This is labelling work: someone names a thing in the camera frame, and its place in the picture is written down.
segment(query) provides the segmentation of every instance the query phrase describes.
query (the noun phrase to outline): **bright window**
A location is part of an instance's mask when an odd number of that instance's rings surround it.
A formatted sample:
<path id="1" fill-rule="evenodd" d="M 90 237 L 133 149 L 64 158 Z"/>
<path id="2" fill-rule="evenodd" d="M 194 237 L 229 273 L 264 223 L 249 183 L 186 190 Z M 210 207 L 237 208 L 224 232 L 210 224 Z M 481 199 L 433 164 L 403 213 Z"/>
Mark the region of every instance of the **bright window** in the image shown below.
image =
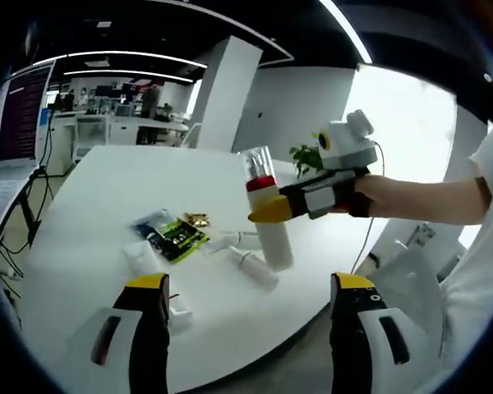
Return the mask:
<path id="1" fill-rule="evenodd" d="M 464 226 L 460 236 L 458 237 L 458 242 L 460 242 L 464 248 L 469 249 L 475 238 L 477 238 L 480 227 L 482 227 L 481 224 L 477 224 L 475 226 Z"/>
<path id="2" fill-rule="evenodd" d="M 188 100 L 188 108 L 187 108 L 187 113 L 189 113 L 190 115 L 194 112 L 194 108 L 196 107 L 197 96 L 199 96 L 200 83 L 202 81 L 203 80 L 198 80 L 194 84 L 194 87 L 191 90 L 190 99 Z"/>
<path id="3" fill-rule="evenodd" d="M 53 104 L 55 103 L 55 100 L 57 99 L 58 96 L 58 90 L 49 90 L 46 92 L 46 102 L 44 104 L 44 107 L 46 108 L 48 104 Z"/>
<path id="4" fill-rule="evenodd" d="M 385 175 L 401 181 L 440 182 L 454 138 L 454 94 L 401 72 L 361 65 L 344 117 L 361 109 L 384 150 Z M 381 174 L 381 156 L 369 166 Z"/>

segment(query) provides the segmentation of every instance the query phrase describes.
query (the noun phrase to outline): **white bottle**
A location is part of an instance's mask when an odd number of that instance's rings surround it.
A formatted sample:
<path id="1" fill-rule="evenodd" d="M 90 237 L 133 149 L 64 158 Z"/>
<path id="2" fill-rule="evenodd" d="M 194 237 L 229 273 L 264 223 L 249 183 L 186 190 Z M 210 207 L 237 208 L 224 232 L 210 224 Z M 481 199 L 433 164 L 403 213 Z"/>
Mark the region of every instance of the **white bottle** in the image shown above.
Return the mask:
<path id="1" fill-rule="evenodd" d="M 272 161 L 268 147 L 249 149 L 241 152 L 243 156 L 247 182 L 246 192 L 251 209 L 254 210 L 267 199 L 279 195 Z M 293 265 L 293 256 L 284 223 L 256 224 L 257 235 L 265 262 L 274 271 L 284 271 Z"/>

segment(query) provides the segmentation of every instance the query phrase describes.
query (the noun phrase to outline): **floor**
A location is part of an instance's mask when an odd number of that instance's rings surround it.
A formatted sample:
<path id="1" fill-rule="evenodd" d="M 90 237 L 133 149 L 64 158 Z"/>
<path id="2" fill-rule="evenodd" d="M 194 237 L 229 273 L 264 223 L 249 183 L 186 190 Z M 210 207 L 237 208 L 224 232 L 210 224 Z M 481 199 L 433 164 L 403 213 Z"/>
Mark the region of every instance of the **floor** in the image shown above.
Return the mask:
<path id="1" fill-rule="evenodd" d="M 64 177 L 49 179 L 54 195 L 58 193 L 65 179 Z M 29 196 L 30 207 L 35 215 L 41 209 L 40 218 L 42 220 L 44 220 L 44 212 L 52 201 L 48 193 L 41 207 L 45 191 L 46 181 L 38 179 Z M 5 227 L 3 244 L 9 250 L 16 251 L 26 243 L 26 240 L 27 227 L 20 207 L 16 207 Z M 1 250 L 4 255 L 7 255 L 3 248 Z M 28 251 L 29 249 L 25 248 L 19 254 L 12 256 L 20 270 Z M 373 269 L 374 264 L 369 260 L 364 262 L 357 273 L 366 274 Z M 8 270 L 12 272 L 7 261 L 0 254 L 0 271 L 6 273 Z M 4 279 L 21 296 L 22 281 L 9 277 L 4 277 Z M 230 377 L 192 392 L 199 394 L 330 393 L 333 372 L 329 331 L 329 308 L 326 307 L 292 340 L 268 354 L 264 359 Z"/>

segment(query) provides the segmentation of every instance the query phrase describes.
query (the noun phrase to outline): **ceiling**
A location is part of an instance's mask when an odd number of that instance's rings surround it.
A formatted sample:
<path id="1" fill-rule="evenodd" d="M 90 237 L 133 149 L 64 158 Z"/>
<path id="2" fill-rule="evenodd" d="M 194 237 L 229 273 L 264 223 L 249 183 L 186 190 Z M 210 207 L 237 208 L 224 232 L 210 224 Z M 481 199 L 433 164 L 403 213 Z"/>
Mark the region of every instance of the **ceiling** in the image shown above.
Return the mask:
<path id="1" fill-rule="evenodd" d="M 407 72 L 457 94 L 458 103 L 493 120 L 493 86 L 477 51 L 438 0 L 338 0 L 373 63 Z M 354 68 L 360 57 L 318 0 L 75 1 L 43 9 L 36 21 L 36 51 L 16 68 L 48 57 L 99 50 L 158 53 L 204 62 L 218 42 L 235 35 L 263 49 L 262 67 Z M 111 21 L 98 28 L 99 21 Z M 89 69 L 58 61 L 55 75 Z M 197 80 L 204 69 L 152 57 L 108 55 L 112 69 L 156 72 Z"/>

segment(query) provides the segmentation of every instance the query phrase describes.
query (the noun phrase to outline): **person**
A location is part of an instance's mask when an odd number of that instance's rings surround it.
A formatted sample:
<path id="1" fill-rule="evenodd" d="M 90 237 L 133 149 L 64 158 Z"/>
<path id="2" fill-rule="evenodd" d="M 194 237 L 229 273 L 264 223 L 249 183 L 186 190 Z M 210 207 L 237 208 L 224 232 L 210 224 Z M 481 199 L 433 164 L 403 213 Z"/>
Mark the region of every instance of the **person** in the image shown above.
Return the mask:
<path id="1" fill-rule="evenodd" d="M 87 89 L 84 87 L 81 89 L 81 95 L 79 96 L 77 106 L 81 108 L 85 108 L 88 105 L 90 98 L 88 97 Z"/>
<path id="2" fill-rule="evenodd" d="M 487 67 L 493 77 L 493 59 L 487 60 Z M 440 284 L 445 304 L 442 360 L 449 370 L 466 359 L 493 317 L 493 129 L 469 161 L 475 176 L 464 181 L 421 184 L 366 175 L 355 183 L 355 191 L 371 201 L 369 217 L 482 225 L 469 250 Z"/>
<path id="3" fill-rule="evenodd" d="M 155 119 L 157 115 L 157 104 L 159 103 L 160 89 L 157 85 L 152 85 L 142 95 L 141 117 Z M 154 127 L 139 126 L 137 131 L 137 145 L 154 144 L 157 129 Z"/>
<path id="4" fill-rule="evenodd" d="M 64 112 L 73 111 L 73 105 L 75 103 L 75 90 L 71 89 L 66 97 L 64 97 Z"/>

